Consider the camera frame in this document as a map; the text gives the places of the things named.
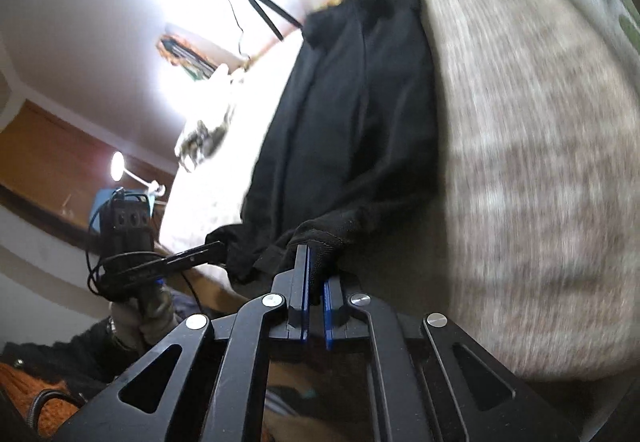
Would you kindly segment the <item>gloved left hand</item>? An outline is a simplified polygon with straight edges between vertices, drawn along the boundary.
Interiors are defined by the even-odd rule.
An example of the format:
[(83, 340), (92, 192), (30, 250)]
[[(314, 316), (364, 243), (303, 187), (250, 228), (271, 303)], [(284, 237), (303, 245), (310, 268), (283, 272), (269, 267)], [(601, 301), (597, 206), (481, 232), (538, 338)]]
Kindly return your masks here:
[(168, 287), (152, 285), (138, 298), (110, 303), (112, 333), (128, 350), (143, 354), (178, 326), (174, 302)]

